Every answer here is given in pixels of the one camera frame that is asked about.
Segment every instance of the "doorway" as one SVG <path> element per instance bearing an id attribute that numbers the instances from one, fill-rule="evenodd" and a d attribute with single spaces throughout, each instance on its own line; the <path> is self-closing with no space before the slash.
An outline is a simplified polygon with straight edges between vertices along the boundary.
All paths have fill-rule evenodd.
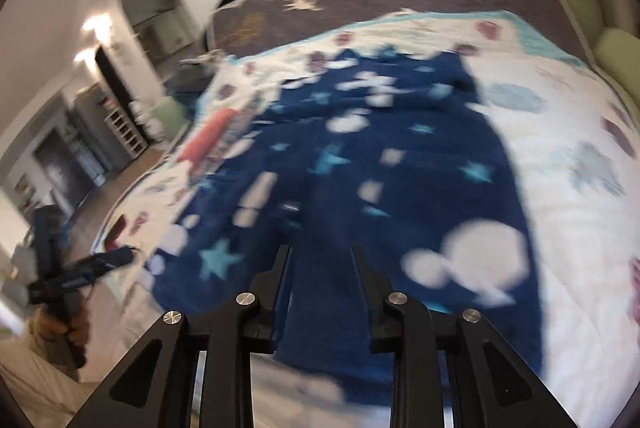
<path id="1" fill-rule="evenodd" d="M 129 120 L 135 125 L 140 135 L 142 135 L 143 139 L 148 142 L 148 137 L 146 136 L 145 129 L 136 122 L 136 118 L 133 116 L 131 109 L 129 108 L 129 103 L 133 101 L 129 90 L 124 86 L 118 72 L 111 63 L 109 56 L 105 52 L 104 48 L 101 46 L 98 50 L 95 51 L 95 63 L 98 65 L 98 69 L 102 74 L 102 77 L 106 81 L 107 85 L 113 93 L 113 96 L 116 98 L 116 101 L 127 115 Z"/>
<path id="2" fill-rule="evenodd" d="M 196 32 L 181 0 L 121 0 L 122 9 L 160 79 L 196 56 Z"/>
<path id="3" fill-rule="evenodd" d="M 44 170 L 51 185 L 77 209 L 95 188 L 60 134 L 53 130 L 35 149 L 33 156 Z"/>

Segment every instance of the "metal screw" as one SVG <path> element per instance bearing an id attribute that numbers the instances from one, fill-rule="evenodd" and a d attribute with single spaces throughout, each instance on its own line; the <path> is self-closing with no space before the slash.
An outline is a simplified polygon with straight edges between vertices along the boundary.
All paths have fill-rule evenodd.
<path id="1" fill-rule="evenodd" d="M 285 211 L 300 211 L 299 205 L 293 202 L 285 202 L 284 204 L 282 204 L 282 208 Z"/>
<path id="2" fill-rule="evenodd" d="M 162 319 L 166 324 L 175 325 L 182 319 L 182 313 L 179 313 L 178 311 L 169 311 L 162 317 Z"/>
<path id="3" fill-rule="evenodd" d="M 236 302 L 239 305 L 251 305 L 255 302 L 255 296 L 251 293 L 240 293 L 236 296 Z"/>
<path id="4" fill-rule="evenodd" d="M 389 294 L 388 300 L 393 303 L 393 305 L 404 305 L 407 298 L 406 294 L 396 292 Z"/>
<path id="5" fill-rule="evenodd" d="M 482 318 L 482 315 L 475 309 L 467 309 L 462 313 L 462 317 L 469 323 L 478 323 L 480 318 Z"/>

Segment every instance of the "blue blanket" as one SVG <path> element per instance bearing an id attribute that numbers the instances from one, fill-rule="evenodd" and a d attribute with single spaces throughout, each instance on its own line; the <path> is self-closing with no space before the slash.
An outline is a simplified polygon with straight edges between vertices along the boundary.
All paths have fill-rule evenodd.
<path id="1" fill-rule="evenodd" d="M 481 310 L 540 371 L 526 219 L 498 136 L 467 106 L 478 96 L 459 55 L 418 61 L 392 48 L 375 58 L 345 50 L 334 61 L 343 68 L 287 82 L 241 140 L 242 153 L 201 183 L 177 221 L 190 228 L 187 246 L 180 256 L 159 252 L 166 269 L 156 300 L 210 310 L 245 291 L 288 243 L 295 273 L 277 358 L 334 376 L 348 400 L 388 404 L 391 361 L 368 350 L 350 256 L 357 243 L 396 289 L 431 308 Z M 511 240 L 500 243 L 503 234 Z M 485 244 L 494 237 L 492 250 Z M 494 272 L 502 277 L 492 280 Z"/>

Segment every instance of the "white shelving unit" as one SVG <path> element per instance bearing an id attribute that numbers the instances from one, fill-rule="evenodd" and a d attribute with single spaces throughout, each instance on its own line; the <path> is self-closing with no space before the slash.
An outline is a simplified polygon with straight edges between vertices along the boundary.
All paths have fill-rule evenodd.
<path id="1" fill-rule="evenodd" d="M 146 141 L 129 117 L 122 111 L 122 108 L 116 108 L 108 113 L 107 117 L 104 118 L 104 122 L 113 130 L 118 141 L 124 146 L 124 149 L 131 155 L 132 159 L 137 159 L 146 150 Z"/>

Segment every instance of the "door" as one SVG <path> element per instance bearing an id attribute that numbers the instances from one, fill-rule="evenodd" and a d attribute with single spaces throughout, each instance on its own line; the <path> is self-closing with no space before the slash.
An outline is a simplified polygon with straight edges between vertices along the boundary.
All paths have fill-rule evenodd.
<path id="1" fill-rule="evenodd" d="M 107 56 L 107 53 L 102 47 L 99 47 L 98 50 L 95 51 L 95 62 L 100 69 L 102 77 L 109 85 L 111 93 L 113 93 L 113 96 L 116 98 L 118 104 L 122 107 L 124 113 L 127 114 L 127 117 L 129 117 L 130 121 L 136 126 L 138 132 L 140 132 L 140 135 L 142 135 L 145 141 L 148 142 L 148 137 L 145 134 L 145 129 L 142 126 L 139 126 L 138 123 L 136 123 L 136 119 L 133 117 L 133 114 L 129 109 L 129 103 L 133 101 L 133 99 L 131 98 L 131 94 L 129 93 L 129 90 L 127 90 L 127 88 L 124 86 L 124 83 L 120 79 L 118 72 L 116 72 L 116 69 L 111 64 L 109 56 Z"/>
<path id="2" fill-rule="evenodd" d="M 77 209 L 95 186 L 58 132 L 47 135 L 33 154 L 56 191 Z"/>

